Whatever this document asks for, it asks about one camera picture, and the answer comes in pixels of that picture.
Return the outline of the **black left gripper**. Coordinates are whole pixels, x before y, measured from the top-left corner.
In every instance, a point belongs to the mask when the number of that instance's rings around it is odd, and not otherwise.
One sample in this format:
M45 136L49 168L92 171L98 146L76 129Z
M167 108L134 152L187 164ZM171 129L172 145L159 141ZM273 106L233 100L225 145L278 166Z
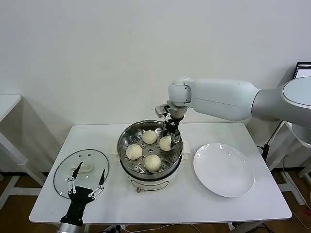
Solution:
M79 170L83 162L80 162L78 167L73 171L70 177L67 177L65 181L68 183L68 196L70 198L70 205L65 216L60 219L61 223L67 224L83 224L83 215L86 205L95 200L95 198L104 190L105 182L105 168L103 169L100 177L98 187L93 191L89 188L80 186L75 187L75 179L79 173Z

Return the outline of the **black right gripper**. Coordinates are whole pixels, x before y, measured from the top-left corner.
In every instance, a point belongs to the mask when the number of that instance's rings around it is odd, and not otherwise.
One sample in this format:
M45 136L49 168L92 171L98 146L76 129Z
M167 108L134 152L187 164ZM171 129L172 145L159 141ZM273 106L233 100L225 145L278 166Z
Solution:
M174 118L172 116L169 117L167 122L163 123L163 137L170 135L171 138L171 149L179 143L180 141L180 132L179 132L179 123L181 118Z

